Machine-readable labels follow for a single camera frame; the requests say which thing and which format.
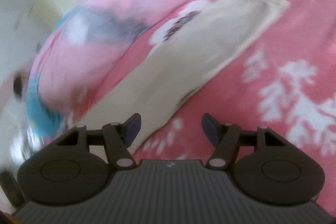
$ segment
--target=pink blanket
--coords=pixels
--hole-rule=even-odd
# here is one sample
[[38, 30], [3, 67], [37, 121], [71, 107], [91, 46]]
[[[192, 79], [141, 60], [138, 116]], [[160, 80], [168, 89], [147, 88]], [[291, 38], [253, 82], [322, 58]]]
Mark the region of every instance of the pink blanket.
[[[141, 35], [103, 85], [88, 97], [89, 106], [83, 104], [75, 111], [75, 119], [209, 1], [214, 0], [188, 0]], [[201, 129], [206, 112], [244, 129], [267, 125], [322, 166], [325, 185], [318, 203], [336, 215], [336, 3], [288, 1], [291, 6], [285, 15], [189, 99], [134, 157], [207, 159], [213, 147]], [[246, 153], [248, 150], [241, 149], [240, 156]]]

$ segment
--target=pink comforter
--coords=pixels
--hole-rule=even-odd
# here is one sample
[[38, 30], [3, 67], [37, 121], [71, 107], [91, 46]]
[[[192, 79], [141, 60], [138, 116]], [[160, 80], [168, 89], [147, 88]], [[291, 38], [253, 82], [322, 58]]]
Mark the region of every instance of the pink comforter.
[[[178, 31], [186, 15], [208, 1], [214, 0], [188, 0], [141, 35], [75, 111], [75, 119], [88, 110], [87, 102], [90, 107], [101, 100], [153, 47], [164, 43], [169, 32]], [[285, 15], [189, 99], [134, 157], [206, 160], [213, 151], [201, 129], [206, 112], [244, 129], [267, 125], [322, 166], [325, 185], [318, 203], [336, 215], [336, 2], [288, 1]]]

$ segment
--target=white fabric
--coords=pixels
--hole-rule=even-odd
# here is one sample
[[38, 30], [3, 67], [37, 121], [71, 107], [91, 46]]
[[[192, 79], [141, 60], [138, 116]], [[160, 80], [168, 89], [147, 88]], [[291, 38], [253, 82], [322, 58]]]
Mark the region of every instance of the white fabric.
[[286, 0], [218, 0], [177, 31], [81, 120], [88, 129], [142, 116], [131, 153], [288, 7]]

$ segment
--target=beige cloth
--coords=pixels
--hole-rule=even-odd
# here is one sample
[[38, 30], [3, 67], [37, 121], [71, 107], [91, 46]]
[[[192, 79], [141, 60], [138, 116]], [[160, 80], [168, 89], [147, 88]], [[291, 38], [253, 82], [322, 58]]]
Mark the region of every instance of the beige cloth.
[[142, 116], [131, 153], [288, 7], [286, 0], [218, 0], [125, 77], [81, 120], [88, 129]]

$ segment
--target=bedsheet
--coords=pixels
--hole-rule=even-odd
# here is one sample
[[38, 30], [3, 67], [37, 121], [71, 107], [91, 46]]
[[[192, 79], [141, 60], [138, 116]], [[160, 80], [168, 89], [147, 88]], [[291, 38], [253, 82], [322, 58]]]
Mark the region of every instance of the bedsheet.
[[[188, 0], [142, 34], [103, 84], [75, 109], [74, 120], [212, 1]], [[325, 185], [318, 203], [335, 216], [336, 2], [288, 1], [291, 6], [283, 17], [193, 95], [134, 157], [206, 160], [213, 151], [201, 129], [206, 112], [245, 129], [266, 125], [322, 166]], [[241, 149], [240, 156], [248, 152]]]

